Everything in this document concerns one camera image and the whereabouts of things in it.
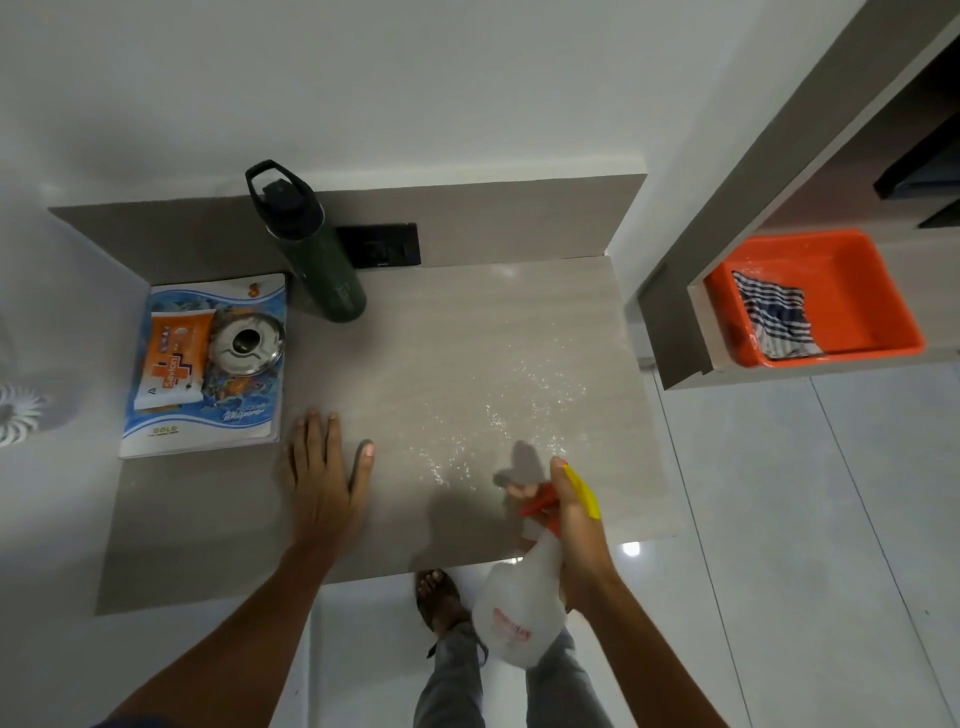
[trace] left arm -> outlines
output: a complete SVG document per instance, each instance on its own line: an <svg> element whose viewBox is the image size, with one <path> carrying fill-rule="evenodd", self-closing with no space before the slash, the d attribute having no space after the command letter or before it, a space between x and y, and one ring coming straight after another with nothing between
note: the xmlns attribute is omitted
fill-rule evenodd
<svg viewBox="0 0 960 728"><path fill-rule="evenodd" d="M300 419L281 479L292 492L293 543L273 575L223 624L128 697L110 718L159 716L184 728L266 728L327 572L366 512L373 445L344 470L340 423Z"/></svg>

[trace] white spray bottle body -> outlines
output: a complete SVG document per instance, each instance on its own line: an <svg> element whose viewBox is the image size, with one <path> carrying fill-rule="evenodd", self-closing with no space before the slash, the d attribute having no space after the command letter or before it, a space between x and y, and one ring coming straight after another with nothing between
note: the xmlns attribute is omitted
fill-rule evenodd
<svg viewBox="0 0 960 728"><path fill-rule="evenodd" d="M564 628L560 540L544 530L516 564L493 565L473 607L473 628L504 662L534 667Z"/></svg>

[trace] forearm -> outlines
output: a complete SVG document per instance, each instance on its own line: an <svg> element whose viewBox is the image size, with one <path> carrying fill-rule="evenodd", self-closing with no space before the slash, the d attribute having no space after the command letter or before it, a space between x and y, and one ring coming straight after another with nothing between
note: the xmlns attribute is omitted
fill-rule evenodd
<svg viewBox="0 0 960 728"><path fill-rule="evenodd" d="M184 728L266 728L332 563L328 549L288 549L263 586L111 717L163 716Z"/></svg>
<svg viewBox="0 0 960 728"><path fill-rule="evenodd" d="M637 725L725 728L670 645L618 578L598 586L582 610Z"/></svg>

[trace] gray pants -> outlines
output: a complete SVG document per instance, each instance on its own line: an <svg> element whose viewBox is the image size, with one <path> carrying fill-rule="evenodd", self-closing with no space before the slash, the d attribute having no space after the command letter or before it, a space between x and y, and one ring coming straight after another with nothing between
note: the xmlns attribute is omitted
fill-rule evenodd
<svg viewBox="0 0 960 728"><path fill-rule="evenodd" d="M417 701L415 728L483 728L479 640L462 622L437 642L433 674ZM527 670L527 727L612 728L564 629Z"/></svg>

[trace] red spray trigger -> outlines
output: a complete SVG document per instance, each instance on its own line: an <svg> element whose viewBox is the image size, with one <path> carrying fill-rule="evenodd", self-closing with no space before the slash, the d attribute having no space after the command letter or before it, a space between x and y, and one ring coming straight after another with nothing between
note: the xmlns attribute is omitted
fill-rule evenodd
<svg viewBox="0 0 960 728"><path fill-rule="evenodd" d="M542 483L540 485L540 493L534 499L530 505L520 511L520 515L526 518L527 516L533 516L535 513L539 513L544 508L549 508L553 505L560 505L560 497L557 496L557 489L553 487L553 483ZM546 527L550 529L550 532L560 538L560 516L554 514L549 517L549 520L546 522Z"/></svg>

